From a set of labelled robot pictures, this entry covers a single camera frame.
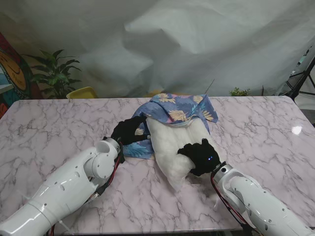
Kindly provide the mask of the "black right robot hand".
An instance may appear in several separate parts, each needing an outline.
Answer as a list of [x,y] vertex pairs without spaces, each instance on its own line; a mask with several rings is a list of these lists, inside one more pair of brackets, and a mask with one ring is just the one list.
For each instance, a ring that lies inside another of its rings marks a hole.
[[218,153],[207,139],[202,139],[201,144],[186,144],[177,153],[187,156],[194,163],[195,167],[190,172],[197,177],[212,172],[221,164]]

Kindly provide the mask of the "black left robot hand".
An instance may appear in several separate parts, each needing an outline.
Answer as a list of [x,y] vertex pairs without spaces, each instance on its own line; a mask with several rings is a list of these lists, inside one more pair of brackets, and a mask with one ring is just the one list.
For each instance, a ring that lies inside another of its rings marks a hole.
[[136,129],[146,121],[145,116],[135,116],[124,121],[120,121],[114,128],[111,138],[121,142],[124,146],[147,139],[147,135],[136,135]]

